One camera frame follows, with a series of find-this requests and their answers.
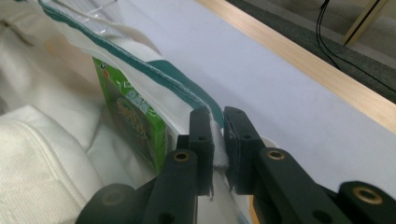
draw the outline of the green package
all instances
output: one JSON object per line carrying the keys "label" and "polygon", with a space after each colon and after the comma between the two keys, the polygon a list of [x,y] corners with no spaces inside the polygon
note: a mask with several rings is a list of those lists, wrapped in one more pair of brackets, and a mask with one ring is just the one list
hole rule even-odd
{"label": "green package", "polygon": [[165,122],[119,69],[95,58],[93,63],[116,128],[159,173],[167,153]]}

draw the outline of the screw hole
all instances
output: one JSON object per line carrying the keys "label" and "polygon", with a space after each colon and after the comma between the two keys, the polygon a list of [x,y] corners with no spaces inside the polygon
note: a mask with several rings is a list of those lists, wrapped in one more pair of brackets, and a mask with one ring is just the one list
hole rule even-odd
{"label": "screw hole", "polygon": [[175,222],[175,216],[170,213],[161,213],[158,216],[158,222],[160,224],[172,224]]}
{"label": "screw hole", "polygon": [[367,199],[370,199],[370,200],[375,199],[374,194],[372,194],[371,192],[368,192],[368,191],[364,191],[364,190],[361,192],[361,196],[363,196]]}
{"label": "screw hole", "polygon": [[332,217],[323,211],[316,210],[312,213],[312,215],[317,221],[321,223],[332,223]]}
{"label": "screw hole", "polygon": [[124,193],[118,189],[113,189],[102,197],[104,205],[116,205],[121,203],[124,199]]}
{"label": "screw hole", "polygon": [[187,161],[190,159],[190,155],[187,152],[178,152],[174,155],[175,161]]}
{"label": "screw hole", "polygon": [[285,159],[285,154],[283,154],[280,151],[275,151],[275,150],[267,152],[267,156],[273,160],[276,160],[276,161]]}

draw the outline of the teal zipper seal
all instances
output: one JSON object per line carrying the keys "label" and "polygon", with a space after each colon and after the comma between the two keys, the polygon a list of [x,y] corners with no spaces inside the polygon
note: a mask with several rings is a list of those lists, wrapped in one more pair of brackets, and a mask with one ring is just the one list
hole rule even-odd
{"label": "teal zipper seal", "polygon": [[170,90],[193,109],[203,106],[208,107],[220,128],[224,127],[222,111],[216,101],[201,87],[189,80],[171,63],[167,61],[155,61],[150,63],[143,62],[125,49],[122,49],[112,42],[102,38],[64,12],[46,4],[43,0],[39,0],[38,3],[50,18],[55,21],[66,23],[68,26],[79,30],[93,43],[107,50],[109,53],[121,59],[125,63],[128,63],[134,69],[148,76],[151,80]]}

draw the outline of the black cable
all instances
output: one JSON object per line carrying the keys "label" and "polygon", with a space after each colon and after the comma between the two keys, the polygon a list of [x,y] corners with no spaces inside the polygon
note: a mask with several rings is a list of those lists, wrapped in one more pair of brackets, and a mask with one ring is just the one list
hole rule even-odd
{"label": "black cable", "polygon": [[[379,80],[378,78],[374,77],[374,76],[371,75],[370,73],[364,71],[363,69],[361,69],[360,67],[358,67],[356,64],[354,64],[354,63],[352,63],[352,62],[350,62],[350,61],[348,61],[348,60],[346,60],[346,59],[344,59],[344,58],[341,58],[340,56],[336,55],[335,53],[333,53],[333,52],[326,46],[326,44],[324,43],[324,41],[323,41],[323,39],[322,39],[322,37],[321,37],[320,27],[321,27],[321,22],[322,22],[322,20],[323,20],[324,12],[326,11],[326,8],[327,8],[327,5],[329,5],[329,2],[330,2],[330,0],[325,0],[325,2],[323,3],[323,5],[321,6],[321,11],[320,11],[320,14],[319,14],[319,17],[318,17],[318,21],[317,21],[317,41],[319,42],[319,40],[320,40],[320,43],[323,45],[323,47],[324,47],[327,51],[329,51],[330,54],[333,55],[335,58],[337,58],[337,59],[339,59],[339,60],[342,60],[343,62],[348,63],[349,65],[354,66],[355,68],[357,68],[358,70],[362,71],[364,74],[366,74],[366,75],[369,76],[370,78],[374,79],[375,81],[377,81],[378,83],[380,83],[380,84],[383,85],[384,87],[386,87],[386,88],[390,89],[391,91],[393,91],[394,93],[396,93],[396,90],[394,90],[392,87],[388,86],[387,84],[385,84],[384,82],[382,82],[382,81]],[[318,45],[319,45],[320,49],[323,51],[323,53],[325,53],[324,50],[323,50],[323,48],[321,47],[321,45],[320,45],[319,43],[318,43]],[[334,61],[333,59],[331,59],[331,60],[332,60],[332,62],[335,64],[335,67],[337,67],[338,70],[342,71],[342,70],[336,65],[335,61]]]}
{"label": "black cable", "polygon": [[338,64],[332,59],[332,57],[329,54],[326,53],[326,51],[322,48],[322,46],[320,45],[320,42],[319,42],[319,30],[320,30],[320,26],[319,25],[320,25],[320,22],[321,22],[321,18],[323,18],[323,14],[324,14],[324,10],[323,9],[325,9],[324,6],[327,6],[327,5],[325,5],[326,3],[327,3],[327,1],[321,6],[321,11],[320,11],[320,14],[318,16],[318,21],[317,21],[317,43],[318,43],[318,46],[319,46],[320,50],[324,53],[324,55],[326,55],[326,57],[328,59],[330,59],[330,61],[332,61],[334,66],[338,70],[340,70],[340,67],[338,66]]}

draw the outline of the wooden edge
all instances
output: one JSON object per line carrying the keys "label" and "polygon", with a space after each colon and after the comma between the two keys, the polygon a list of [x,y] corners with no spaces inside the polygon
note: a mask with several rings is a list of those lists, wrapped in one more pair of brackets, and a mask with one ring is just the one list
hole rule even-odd
{"label": "wooden edge", "polygon": [[224,0],[196,0],[396,134],[396,105]]}
{"label": "wooden edge", "polygon": [[342,43],[344,45],[355,44],[364,31],[367,30],[378,18],[379,11],[387,2],[388,0],[371,0],[355,20],[353,25],[349,28],[342,40]]}

